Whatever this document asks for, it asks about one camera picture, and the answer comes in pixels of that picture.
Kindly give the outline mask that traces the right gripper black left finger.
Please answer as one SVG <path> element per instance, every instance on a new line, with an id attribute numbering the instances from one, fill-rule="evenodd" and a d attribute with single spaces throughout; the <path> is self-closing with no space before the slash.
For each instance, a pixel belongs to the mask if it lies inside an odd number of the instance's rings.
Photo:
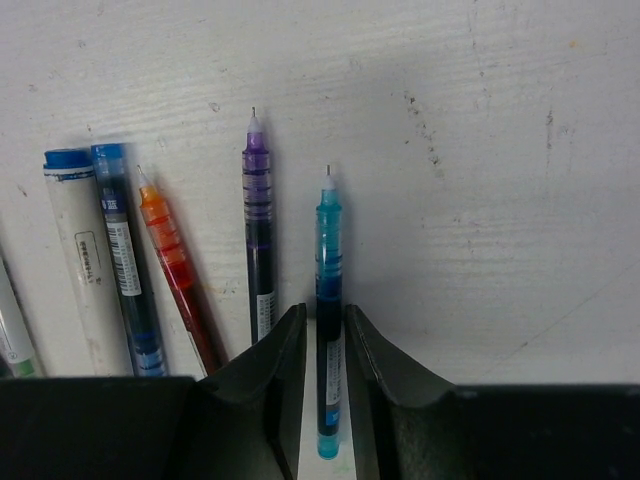
<path id="1" fill-rule="evenodd" d="M 307 308 L 198 384 L 196 479 L 295 479 L 307 354 Z"/>

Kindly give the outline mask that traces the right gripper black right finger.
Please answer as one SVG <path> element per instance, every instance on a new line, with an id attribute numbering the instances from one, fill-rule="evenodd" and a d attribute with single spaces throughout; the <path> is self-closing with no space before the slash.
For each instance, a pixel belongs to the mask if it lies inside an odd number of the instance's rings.
<path id="1" fill-rule="evenodd" d="M 356 477 L 457 477 L 453 384 L 386 339 L 360 307 L 346 307 L 344 326 Z"/>

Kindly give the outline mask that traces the clear grey pen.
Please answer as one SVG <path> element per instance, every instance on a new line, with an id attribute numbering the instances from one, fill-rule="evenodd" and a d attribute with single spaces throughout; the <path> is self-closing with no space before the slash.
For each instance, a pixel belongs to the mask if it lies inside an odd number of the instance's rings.
<path id="1" fill-rule="evenodd" d="M 15 378 L 43 376 L 4 260 L 1 260 L 1 355 Z"/>

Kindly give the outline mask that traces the purple pen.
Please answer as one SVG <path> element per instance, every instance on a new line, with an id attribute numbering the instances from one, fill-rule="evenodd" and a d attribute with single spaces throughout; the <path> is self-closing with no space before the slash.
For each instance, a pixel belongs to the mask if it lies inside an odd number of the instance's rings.
<path id="1" fill-rule="evenodd" d="M 255 344 L 276 323 L 271 162 L 255 113 L 251 114 L 242 152 L 242 187 L 251 342 Z"/>

